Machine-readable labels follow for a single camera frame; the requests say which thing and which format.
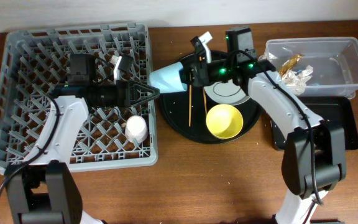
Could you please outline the blue plastic cup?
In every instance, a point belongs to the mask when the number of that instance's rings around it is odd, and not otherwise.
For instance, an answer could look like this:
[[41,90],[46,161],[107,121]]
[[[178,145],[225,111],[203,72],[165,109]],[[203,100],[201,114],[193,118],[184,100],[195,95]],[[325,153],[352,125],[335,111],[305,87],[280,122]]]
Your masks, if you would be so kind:
[[150,86],[159,89],[160,94],[187,91],[188,85],[181,80],[184,68],[181,62],[152,71],[149,75]]

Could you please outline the wooden chopstick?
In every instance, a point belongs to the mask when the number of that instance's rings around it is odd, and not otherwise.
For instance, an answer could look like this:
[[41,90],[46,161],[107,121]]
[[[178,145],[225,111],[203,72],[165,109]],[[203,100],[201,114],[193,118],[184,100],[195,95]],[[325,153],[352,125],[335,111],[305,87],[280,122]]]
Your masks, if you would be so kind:
[[[192,74],[189,74],[189,81],[192,81]],[[189,105],[188,105],[188,126],[191,127],[191,115],[192,115],[192,85],[189,84]]]
[[[205,58],[203,56],[199,56],[199,61],[202,62]],[[207,107],[207,100],[206,100],[206,92],[204,87],[202,87],[202,93],[203,93],[203,105],[204,105],[204,113],[205,116],[208,114],[208,107]]]

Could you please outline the pink plastic cup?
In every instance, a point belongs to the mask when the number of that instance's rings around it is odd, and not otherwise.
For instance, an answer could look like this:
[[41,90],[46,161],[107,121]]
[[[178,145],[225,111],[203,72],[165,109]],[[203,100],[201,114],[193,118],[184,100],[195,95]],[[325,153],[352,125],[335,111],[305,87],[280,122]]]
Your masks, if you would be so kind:
[[126,128],[124,132],[129,142],[137,141],[142,143],[148,136],[148,128],[145,119],[141,116],[131,116],[126,122]]

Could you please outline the white tissue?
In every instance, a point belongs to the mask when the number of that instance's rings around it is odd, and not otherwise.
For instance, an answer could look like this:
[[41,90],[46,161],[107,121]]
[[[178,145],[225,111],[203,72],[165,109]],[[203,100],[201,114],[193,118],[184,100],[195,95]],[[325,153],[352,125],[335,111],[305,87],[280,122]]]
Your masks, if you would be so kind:
[[313,67],[308,65],[304,70],[287,71],[282,77],[284,84],[297,96],[305,92],[306,83],[312,78]]

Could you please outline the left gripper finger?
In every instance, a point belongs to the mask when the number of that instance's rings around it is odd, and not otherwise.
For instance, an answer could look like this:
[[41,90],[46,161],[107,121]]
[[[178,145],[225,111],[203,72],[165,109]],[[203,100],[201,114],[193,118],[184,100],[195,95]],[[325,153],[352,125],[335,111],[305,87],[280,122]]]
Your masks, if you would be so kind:
[[130,107],[141,106],[149,101],[153,101],[159,97],[159,93],[140,93],[136,92],[131,95]]
[[144,83],[132,81],[132,85],[137,90],[142,90],[149,93],[160,93],[160,90],[158,88],[152,87],[150,85],[146,85]]

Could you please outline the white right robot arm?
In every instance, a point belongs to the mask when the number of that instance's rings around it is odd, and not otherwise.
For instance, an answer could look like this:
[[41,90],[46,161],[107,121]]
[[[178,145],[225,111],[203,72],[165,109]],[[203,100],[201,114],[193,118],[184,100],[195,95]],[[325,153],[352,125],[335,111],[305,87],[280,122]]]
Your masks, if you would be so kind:
[[285,138],[282,175],[287,192],[273,220],[309,223],[323,197],[346,177],[344,129],[300,101],[269,60],[257,60],[238,47],[213,60],[211,39],[209,32],[191,39],[195,57],[183,83],[205,87],[231,80],[268,113]]

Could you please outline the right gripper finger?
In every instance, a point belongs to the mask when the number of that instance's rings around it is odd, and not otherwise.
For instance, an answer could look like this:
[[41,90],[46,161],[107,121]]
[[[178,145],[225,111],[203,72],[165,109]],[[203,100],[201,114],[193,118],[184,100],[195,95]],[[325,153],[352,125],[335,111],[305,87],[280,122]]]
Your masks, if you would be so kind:
[[196,60],[188,58],[188,59],[181,59],[179,62],[182,65],[182,68],[179,71],[180,75],[196,75],[198,69],[196,68]]
[[197,86],[198,85],[197,79],[195,77],[193,77],[193,76],[182,77],[181,82],[186,84],[186,85],[192,85],[192,86]]

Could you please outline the gold snack wrapper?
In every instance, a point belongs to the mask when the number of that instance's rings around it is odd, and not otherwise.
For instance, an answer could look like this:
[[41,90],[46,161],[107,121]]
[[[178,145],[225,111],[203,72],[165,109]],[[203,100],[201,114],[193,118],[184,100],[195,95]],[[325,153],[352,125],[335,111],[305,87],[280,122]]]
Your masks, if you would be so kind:
[[288,59],[278,70],[281,77],[291,70],[299,61],[304,57],[303,54],[295,54],[292,58]]

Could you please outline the yellow bowl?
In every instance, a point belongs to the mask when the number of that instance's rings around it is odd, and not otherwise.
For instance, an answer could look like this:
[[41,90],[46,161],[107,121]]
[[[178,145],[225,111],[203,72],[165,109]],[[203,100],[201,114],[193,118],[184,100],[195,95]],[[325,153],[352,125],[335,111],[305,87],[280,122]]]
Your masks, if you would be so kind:
[[206,115],[206,127],[218,139],[230,139],[237,136],[243,126],[244,118],[241,112],[232,105],[216,105]]

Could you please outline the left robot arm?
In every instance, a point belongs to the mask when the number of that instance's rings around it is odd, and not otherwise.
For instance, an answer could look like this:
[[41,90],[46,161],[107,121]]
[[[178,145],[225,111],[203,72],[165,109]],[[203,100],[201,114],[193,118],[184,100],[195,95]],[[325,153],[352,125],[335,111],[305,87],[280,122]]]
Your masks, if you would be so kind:
[[70,70],[49,94],[50,112],[33,148],[19,165],[9,165],[5,190],[14,223],[100,223],[83,210],[80,191],[68,165],[77,135],[92,108],[135,107],[158,98],[158,88],[120,74],[132,67],[130,56],[113,56],[112,84],[96,81],[96,57],[72,54]]

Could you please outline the pale green plate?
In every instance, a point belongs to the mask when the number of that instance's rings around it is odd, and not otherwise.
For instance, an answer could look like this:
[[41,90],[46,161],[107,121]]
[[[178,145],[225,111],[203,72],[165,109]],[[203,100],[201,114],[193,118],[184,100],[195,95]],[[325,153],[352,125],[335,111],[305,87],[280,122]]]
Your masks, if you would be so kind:
[[218,104],[228,104],[232,106],[240,105],[250,99],[240,86],[228,82],[216,82],[210,86],[205,86],[206,95]]

